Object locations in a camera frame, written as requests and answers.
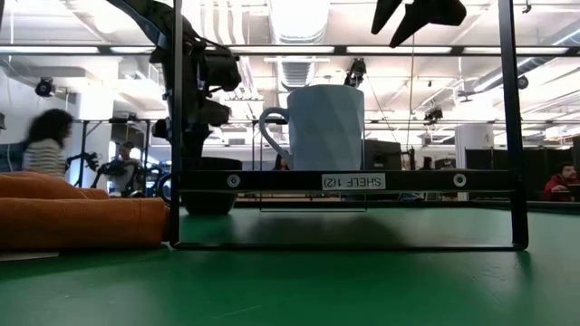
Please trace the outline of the black partition wall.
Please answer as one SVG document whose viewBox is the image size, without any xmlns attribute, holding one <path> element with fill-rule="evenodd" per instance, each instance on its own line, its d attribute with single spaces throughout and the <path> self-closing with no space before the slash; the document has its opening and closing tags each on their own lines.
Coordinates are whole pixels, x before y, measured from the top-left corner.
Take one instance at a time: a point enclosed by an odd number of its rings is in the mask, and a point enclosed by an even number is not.
<svg viewBox="0 0 580 326">
<path fill-rule="evenodd" d="M 507 149 L 465 149 L 466 168 L 497 169 L 509 168 Z M 535 146 L 523 150 L 523 179 L 527 200 L 544 201 L 544 187 L 558 169 L 567 163 L 575 165 L 580 173 L 580 145 L 563 147 Z"/>
</svg>

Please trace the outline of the green table mat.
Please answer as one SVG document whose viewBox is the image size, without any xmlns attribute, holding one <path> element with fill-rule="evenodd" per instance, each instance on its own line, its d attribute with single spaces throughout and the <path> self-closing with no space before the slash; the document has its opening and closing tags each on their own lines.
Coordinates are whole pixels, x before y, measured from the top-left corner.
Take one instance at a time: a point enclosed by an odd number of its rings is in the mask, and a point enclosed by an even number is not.
<svg viewBox="0 0 580 326">
<path fill-rule="evenodd" d="M 580 214 L 524 252 L 148 251 L 0 263 L 0 326 L 580 326 Z"/>
</svg>

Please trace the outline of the orange cloth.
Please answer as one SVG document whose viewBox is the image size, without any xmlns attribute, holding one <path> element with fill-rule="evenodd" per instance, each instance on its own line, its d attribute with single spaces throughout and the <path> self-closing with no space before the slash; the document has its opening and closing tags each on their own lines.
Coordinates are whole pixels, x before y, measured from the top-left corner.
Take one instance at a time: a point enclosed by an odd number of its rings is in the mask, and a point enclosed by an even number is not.
<svg viewBox="0 0 580 326">
<path fill-rule="evenodd" d="M 0 251 L 153 248 L 166 240 L 159 198 L 113 198 L 60 177 L 0 173 Z"/>
</svg>

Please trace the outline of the black metal stand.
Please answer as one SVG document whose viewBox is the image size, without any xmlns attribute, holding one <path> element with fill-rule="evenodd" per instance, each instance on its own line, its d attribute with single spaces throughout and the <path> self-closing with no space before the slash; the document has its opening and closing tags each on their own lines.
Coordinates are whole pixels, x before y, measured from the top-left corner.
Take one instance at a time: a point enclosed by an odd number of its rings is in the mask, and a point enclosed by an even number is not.
<svg viewBox="0 0 580 326">
<path fill-rule="evenodd" d="M 109 142 L 130 141 L 140 150 L 140 163 L 147 167 L 150 158 L 150 139 L 153 120 L 121 119 L 76 120 L 73 123 L 70 156 L 82 156 L 75 160 L 67 173 L 67 179 L 78 187 L 88 187 L 96 173 L 90 169 L 88 156 L 96 152 L 99 163 L 107 163 L 113 154 L 109 153 Z"/>
</svg>

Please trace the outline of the white pillar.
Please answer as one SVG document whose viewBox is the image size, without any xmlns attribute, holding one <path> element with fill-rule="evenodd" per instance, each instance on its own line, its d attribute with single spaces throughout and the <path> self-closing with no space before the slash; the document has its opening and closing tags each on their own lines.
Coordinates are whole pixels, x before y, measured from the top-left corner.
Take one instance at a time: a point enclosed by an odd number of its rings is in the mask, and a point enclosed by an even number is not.
<svg viewBox="0 0 580 326">
<path fill-rule="evenodd" d="M 492 149 L 494 131 L 490 124 L 462 124 L 455 128 L 456 168 L 467 167 L 468 149 Z"/>
</svg>

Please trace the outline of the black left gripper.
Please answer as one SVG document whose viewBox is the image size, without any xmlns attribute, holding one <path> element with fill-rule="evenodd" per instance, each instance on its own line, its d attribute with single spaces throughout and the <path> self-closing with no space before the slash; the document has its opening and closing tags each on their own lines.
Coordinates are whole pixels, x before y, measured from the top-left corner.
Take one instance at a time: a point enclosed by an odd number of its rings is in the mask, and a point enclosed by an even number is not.
<svg viewBox="0 0 580 326">
<path fill-rule="evenodd" d="M 162 66 L 165 82 L 163 100 L 169 105 L 169 116 L 158 120 L 152 127 L 155 137 L 171 137 L 173 122 L 180 122 L 181 154 L 183 158 L 199 158 L 205 140 L 211 134 L 211 126 L 227 123 L 230 108 L 211 97 L 216 87 L 209 87 L 204 81 L 205 52 L 226 47 L 216 43 L 183 43 L 182 62 L 174 64 L 169 43 L 160 43 L 151 53 L 151 61 Z"/>
</svg>

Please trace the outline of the light blue faceted mug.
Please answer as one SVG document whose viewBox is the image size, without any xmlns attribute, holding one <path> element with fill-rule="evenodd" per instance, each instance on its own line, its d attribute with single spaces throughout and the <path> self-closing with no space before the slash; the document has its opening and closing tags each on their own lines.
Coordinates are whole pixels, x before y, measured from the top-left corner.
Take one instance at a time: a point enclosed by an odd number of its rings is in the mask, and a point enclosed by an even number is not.
<svg viewBox="0 0 580 326">
<path fill-rule="evenodd" d="M 320 84 L 292 91 L 286 108 L 263 110 L 258 127 L 292 171 L 359 170 L 363 158 L 364 93 L 351 86 Z M 283 117 L 289 150 L 269 134 L 266 118 Z"/>
</svg>

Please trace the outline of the black table frame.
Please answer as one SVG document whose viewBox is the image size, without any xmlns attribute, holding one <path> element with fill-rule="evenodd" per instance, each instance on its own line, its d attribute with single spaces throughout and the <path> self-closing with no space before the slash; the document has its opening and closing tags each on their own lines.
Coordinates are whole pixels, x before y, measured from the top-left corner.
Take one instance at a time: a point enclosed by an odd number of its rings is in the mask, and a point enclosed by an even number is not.
<svg viewBox="0 0 580 326">
<path fill-rule="evenodd" d="M 386 209 L 386 208 L 481 208 L 510 210 L 509 201 L 467 201 L 467 202 L 442 202 L 442 201 L 341 201 L 341 200 L 298 200 L 298 201 L 267 201 L 245 200 L 240 198 L 234 208 L 263 208 L 263 209 Z M 580 203 L 559 202 L 527 202 L 528 212 L 580 215 Z"/>
</svg>

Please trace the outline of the black monitor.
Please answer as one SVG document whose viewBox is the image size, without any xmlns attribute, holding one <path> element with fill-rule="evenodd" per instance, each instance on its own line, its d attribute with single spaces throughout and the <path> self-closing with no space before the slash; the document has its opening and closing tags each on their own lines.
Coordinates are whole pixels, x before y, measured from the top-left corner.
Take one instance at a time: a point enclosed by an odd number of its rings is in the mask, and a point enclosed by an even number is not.
<svg viewBox="0 0 580 326">
<path fill-rule="evenodd" d="M 364 170 L 402 170 L 401 144 L 366 139 L 364 141 Z"/>
</svg>

